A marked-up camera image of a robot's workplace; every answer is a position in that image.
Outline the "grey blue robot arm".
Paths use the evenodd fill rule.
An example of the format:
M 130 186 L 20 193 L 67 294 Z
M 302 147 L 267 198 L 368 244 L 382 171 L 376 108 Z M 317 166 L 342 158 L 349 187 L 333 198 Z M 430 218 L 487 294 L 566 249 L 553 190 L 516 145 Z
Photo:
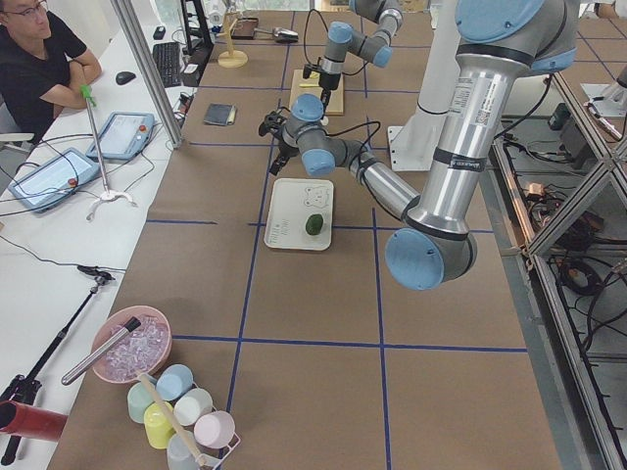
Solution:
M 329 104 L 332 92 L 338 89 L 346 56 L 353 54 L 366 63 L 385 68 L 392 56 L 392 38 L 403 24 L 399 1 L 356 0 L 349 2 L 349 9 L 377 24 L 377 29 L 367 36 L 348 23 L 331 23 L 324 55 L 318 61 L 318 86 L 321 88 L 320 101 L 324 108 Z
M 304 94 L 288 116 L 273 111 L 261 135 L 278 140 L 278 173 L 299 158 L 308 175 L 347 168 L 403 227 L 388 240 L 395 280 L 428 290 L 474 264 L 476 243 L 465 215 L 514 82 L 567 69 L 576 54 L 575 1 L 461 1 L 455 9 L 459 76 L 434 149 L 427 182 L 414 190 L 357 140 L 332 137 L 322 125 L 326 95 Z

